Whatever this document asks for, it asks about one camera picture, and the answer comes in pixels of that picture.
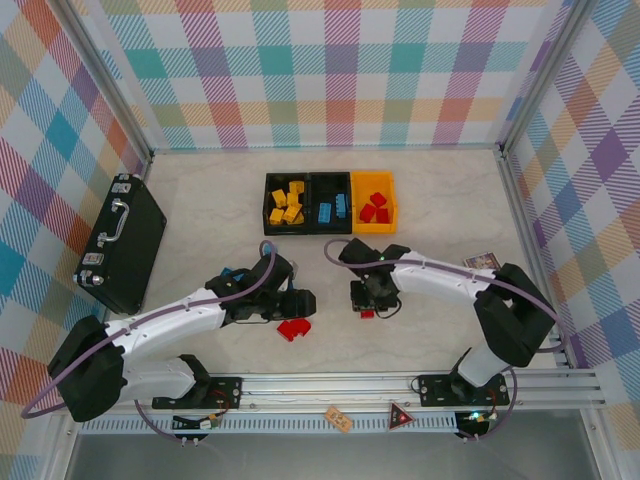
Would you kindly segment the aluminium frame cross bar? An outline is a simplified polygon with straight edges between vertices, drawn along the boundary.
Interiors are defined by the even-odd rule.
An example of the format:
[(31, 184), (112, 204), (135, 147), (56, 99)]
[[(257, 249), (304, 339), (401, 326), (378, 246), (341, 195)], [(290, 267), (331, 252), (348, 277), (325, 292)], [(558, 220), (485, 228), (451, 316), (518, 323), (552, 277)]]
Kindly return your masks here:
[(382, 144), (382, 145), (337, 145), (337, 146), (284, 146), (284, 147), (237, 147), (237, 148), (157, 148), (153, 151), (158, 155), (179, 154), (223, 154), (223, 153), (259, 153), (259, 152), (327, 152), (327, 151), (453, 151), (453, 150), (489, 150), (499, 151), (500, 144), (496, 143), (462, 143), (462, 144)]

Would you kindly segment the orange patterned card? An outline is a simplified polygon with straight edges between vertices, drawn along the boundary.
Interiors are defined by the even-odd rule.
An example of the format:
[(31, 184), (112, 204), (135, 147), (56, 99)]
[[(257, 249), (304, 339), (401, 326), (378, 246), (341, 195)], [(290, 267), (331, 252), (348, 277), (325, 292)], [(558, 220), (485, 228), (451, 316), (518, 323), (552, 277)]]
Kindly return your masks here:
[(334, 406), (330, 406), (327, 409), (324, 417), (342, 433), (349, 433), (353, 428), (353, 420)]

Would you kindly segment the black base plate right arm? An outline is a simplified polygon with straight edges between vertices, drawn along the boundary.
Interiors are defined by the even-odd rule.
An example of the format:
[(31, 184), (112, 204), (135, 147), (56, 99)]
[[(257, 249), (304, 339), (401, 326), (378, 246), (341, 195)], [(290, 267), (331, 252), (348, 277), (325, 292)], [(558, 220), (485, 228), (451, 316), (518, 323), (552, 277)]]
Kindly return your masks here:
[(507, 406), (510, 402), (502, 374), (494, 375), (481, 387), (453, 374), (420, 375), (417, 380), (422, 407)]

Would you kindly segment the black base plate left arm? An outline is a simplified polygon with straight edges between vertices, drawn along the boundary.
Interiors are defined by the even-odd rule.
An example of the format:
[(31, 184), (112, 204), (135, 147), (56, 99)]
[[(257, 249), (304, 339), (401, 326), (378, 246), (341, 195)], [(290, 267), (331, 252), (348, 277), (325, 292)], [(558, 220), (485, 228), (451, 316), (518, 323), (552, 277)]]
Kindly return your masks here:
[(198, 380), (181, 398), (155, 397), (151, 407), (156, 410), (237, 410), (242, 394), (241, 377), (209, 377)]

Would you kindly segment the yellow plastic bin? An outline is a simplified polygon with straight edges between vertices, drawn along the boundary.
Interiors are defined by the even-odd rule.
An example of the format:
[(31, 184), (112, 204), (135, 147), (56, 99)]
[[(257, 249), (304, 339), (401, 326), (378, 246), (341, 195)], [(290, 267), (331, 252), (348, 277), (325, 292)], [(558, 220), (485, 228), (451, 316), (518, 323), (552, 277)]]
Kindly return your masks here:
[[(398, 206), (396, 201), (394, 176), (391, 171), (361, 170), (350, 173), (352, 232), (354, 234), (395, 234), (398, 223)], [(391, 215), (390, 224), (377, 224), (376, 216), (371, 223), (359, 221), (359, 213), (363, 206), (370, 202), (369, 197), (375, 192), (382, 193), (387, 198), (387, 208)]]

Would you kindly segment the wide aluminium mounting rail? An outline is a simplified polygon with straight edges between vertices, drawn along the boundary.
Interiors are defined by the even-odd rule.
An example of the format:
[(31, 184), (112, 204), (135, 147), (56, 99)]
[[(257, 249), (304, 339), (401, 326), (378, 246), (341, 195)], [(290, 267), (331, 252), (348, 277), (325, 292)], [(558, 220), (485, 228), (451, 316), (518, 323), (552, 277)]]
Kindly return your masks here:
[(54, 392), (78, 422), (92, 420), (120, 403), (152, 403), (155, 397), (178, 399), (198, 380), (241, 377), (242, 394), (237, 411), (320, 412), (329, 406), (347, 411), (373, 412), (392, 402), (411, 410), (439, 411), (502, 408), (509, 405), (532, 410), (601, 408), (606, 401), (596, 374), (590, 370), (520, 370), (503, 373), (510, 402), (507, 406), (422, 407), (417, 390), (420, 375), (429, 372), (245, 374), (211, 376), (195, 374), (185, 365), (165, 364), (159, 371), (133, 370), (112, 379), (66, 378)]

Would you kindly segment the small picture card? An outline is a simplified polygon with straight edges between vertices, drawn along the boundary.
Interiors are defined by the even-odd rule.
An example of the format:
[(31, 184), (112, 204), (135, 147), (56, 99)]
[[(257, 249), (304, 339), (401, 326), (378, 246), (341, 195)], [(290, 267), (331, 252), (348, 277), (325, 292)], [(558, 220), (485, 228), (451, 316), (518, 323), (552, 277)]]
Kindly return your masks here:
[(467, 257), (463, 260), (463, 265), (467, 268), (487, 270), (498, 270), (501, 267), (497, 257), (492, 252)]

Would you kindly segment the red triangle sign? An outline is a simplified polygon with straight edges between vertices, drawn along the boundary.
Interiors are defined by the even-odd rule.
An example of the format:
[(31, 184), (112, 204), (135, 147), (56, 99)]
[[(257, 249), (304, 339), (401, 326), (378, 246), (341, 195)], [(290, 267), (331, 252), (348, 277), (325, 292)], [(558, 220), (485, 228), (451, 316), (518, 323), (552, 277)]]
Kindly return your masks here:
[(405, 425), (411, 424), (415, 418), (397, 403), (392, 402), (389, 410), (388, 430), (393, 431)]

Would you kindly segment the grey metal plate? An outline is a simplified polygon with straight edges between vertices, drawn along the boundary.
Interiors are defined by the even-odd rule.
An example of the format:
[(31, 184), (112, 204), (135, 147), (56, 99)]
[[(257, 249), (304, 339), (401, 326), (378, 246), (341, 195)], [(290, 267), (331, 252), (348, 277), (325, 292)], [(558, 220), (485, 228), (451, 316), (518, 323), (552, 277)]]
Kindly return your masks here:
[(181, 447), (157, 435), (83, 435), (65, 480), (600, 480), (581, 446), (545, 452), (448, 435), (222, 435)]

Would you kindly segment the aluminium frame post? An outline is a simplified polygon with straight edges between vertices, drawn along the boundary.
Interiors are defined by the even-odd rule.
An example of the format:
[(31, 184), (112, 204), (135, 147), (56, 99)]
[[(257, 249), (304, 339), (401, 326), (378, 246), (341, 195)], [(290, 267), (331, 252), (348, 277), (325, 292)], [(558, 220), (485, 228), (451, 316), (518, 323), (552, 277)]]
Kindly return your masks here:
[(532, 82), (531, 89), (516, 114), (510, 129), (507, 131), (505, 139), (498, 143), (502, 158), (509, 156), (525, 133), (547, 89), (563, 66), (573, 44), (598, 2), (599, 0), (575, 0), (572, 4), (556, 40), (551, 44), (548, 53), (543, 58), (540, 70)]
[(49, 0), (49, 2), (51, 7), (56, 9), (60, 21), (65, 25), (65, 29), (72, 38), (74, 45), (87, 64), (87, 70), (112, 107), (123, 130), (132, 141), (137, 152), (141, 155), (144, 161), (144, 168), (147, 168), (153, 161), (151, 146), (142, 128), (139, 126), (133, 111), (129, 108), (128, 103), (119, 90), (116, 80), (108, 69), (99, 49), (96, 47), (86, 29), (81, 16), (77, 13), (71, 0)]

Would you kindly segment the black plastic bin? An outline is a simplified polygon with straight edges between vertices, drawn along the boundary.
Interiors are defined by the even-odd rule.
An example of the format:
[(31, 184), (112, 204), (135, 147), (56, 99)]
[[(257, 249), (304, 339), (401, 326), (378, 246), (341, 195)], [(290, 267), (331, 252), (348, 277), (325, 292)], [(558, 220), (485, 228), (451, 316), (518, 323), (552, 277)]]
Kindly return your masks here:
[[(309, 231), (312, 235), (350, 234), (352, 232), (351, 183), (348, 172), (312, 172), (309, 177), (310, 213)], [(336, 217), (335, 197), (338, 193), (347, 196), (347, 217)], [(321, 202), (333, 205), (329, 225), (317, 222), (318, 206)]]
[[(277, 236), (277, 235), (305, 235), (309, 231), (309, 219), (308, 215), (310, 213), (310, 194), (309, 194), (309, 180), (310, 175), (308, 173), (303, 172), (294, 172), (294, 173), (267, 173), (265, 179), (265, 189), (264, 189), (264, 201), (262, 208), (262, 220), (263, 220), (263, 229), (264, 234), (267, 236)], [(271, 197), (271, 192), (274, 190), (282, 189), (286, 194), (289, 192), (289, 182), (290, 181), (304, 181), (305, 182), (305, 191), (302, 194), (299, 194), (299, 200), (302, 203), (304, 209), (304, 223), (299, 225), (287, 224), (286, 222), (282, 222), (281, 225), (270, 225), (269, 224), (269, 215), (271, 210), (277, 208), (275, 206), (274, 200)]]

